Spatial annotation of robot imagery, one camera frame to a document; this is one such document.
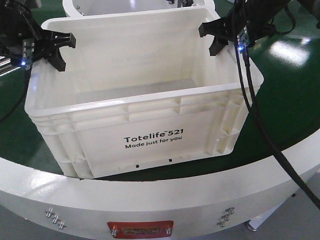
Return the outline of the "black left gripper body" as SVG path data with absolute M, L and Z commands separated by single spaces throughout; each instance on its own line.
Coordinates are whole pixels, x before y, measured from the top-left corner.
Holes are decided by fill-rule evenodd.
M 12 63 L 21 63 L 24 39 L 34 39 L 33 62 L 54 51 L 52 32 L 45 30 L 33 18 L 28 0 L 0 2 L 0 55 Z

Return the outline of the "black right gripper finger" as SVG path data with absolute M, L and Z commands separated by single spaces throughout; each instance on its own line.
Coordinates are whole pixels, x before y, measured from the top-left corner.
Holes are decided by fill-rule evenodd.
M 210 22 L 203 22 L 199 28 L 199 36 L 202 38 L 206 35 L 212 35 L 215 37 L 225 37 L 225 18 L 219 18 Z
M 224 36 L 215 36 L 211 46 L 209 47 L 209 54 L 211 56 L 218 55 L 228 44 L 228 38 Z

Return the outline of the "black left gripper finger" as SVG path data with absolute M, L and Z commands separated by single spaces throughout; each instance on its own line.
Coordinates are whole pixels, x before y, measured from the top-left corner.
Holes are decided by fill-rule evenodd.
M 66 70 L 66 62 L 63 60 L 59 49 L 54 50 L 44 56 L 57 71 L 64 72 Z
M 58 49 L 64 46 L 68 46 L 74 49 L 76 47 L 76 38 L 71 32 L 63 33 L 63 32 L 53 31 L 51 33 L 51 46 L 55 49 Z

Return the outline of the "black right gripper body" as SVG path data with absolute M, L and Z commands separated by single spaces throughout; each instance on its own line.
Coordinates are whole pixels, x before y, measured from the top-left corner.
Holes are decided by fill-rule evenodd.
M 293 15 L 288 8 L 288 0 L 236 0 L 233 8 L 225 17 L 225 30 L 231 40 L 237 41 L 238 33 L 247 26 L 249 35 L 249 48 L 255 41 L 274 35 L 287 35 L 292 30 L 278 31 L 273 24 L 274 17 L 282 10 L 290 20 Z

